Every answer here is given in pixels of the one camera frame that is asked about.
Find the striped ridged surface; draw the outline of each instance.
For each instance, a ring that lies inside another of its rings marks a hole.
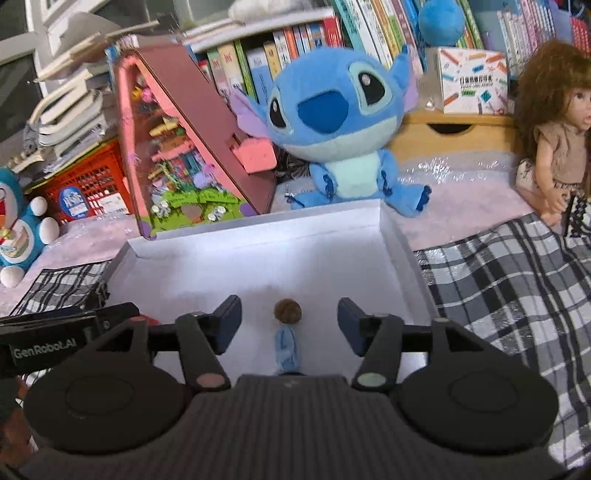
[[[340,377],[242,377],[198,395],[164,436],[88,458],[40,452],[31,480],[543,480],[560,472],[544,449],[484,458],[430,444],[388,399]]]

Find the red plastic basket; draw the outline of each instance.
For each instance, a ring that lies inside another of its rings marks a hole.
[[[119,142],[113,140],[58,174],[30,196],[48,201],[48,214],[58,223],[96,215],[133,213],[125,185]]]

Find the blue plush toy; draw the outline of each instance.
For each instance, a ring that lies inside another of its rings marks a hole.
[[[0,168],[0,283],[16,287],[45,245],[60,235],[53,218],[40,219],[47,210],[43,197],[27,205],[17,177]]]
[[[428,0],[418,14],[418,27],[427,45],[451,47],[464,33],[464,12],[456,0]]]
[[[330,47],[289,64],[266,105],[238,90],[230,98],[246,133],[310,162],[317,190],[288,198],[292,208],[383,199],[410,217],[423,211],[431,188],[401,184],[384,146],[416,100],[406,49],[387,70],[365,53]]]

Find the black and white checkered fabric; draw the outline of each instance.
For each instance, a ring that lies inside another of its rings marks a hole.
[[[566,236],[591,236],[591,197],[573,197],[570,205]]]
[[[568,468],[591,457],[591,238],[564,239],[536,216],[415,256],[439,313],[556,389],[548,451]]]
[[[96,288],[109,261],[42,270],[10,315],[47,312],[73,306],[80,306],[84,310],[85,300]]]

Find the miniature diorama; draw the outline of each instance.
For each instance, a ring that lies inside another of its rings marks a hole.
[[[175,57],[173,74],[166,62]],[[144,237],[268,211],[273,150],[264,166],[248,163],[246,135],[182,47],[132,51],[118,74],[120,138]]]

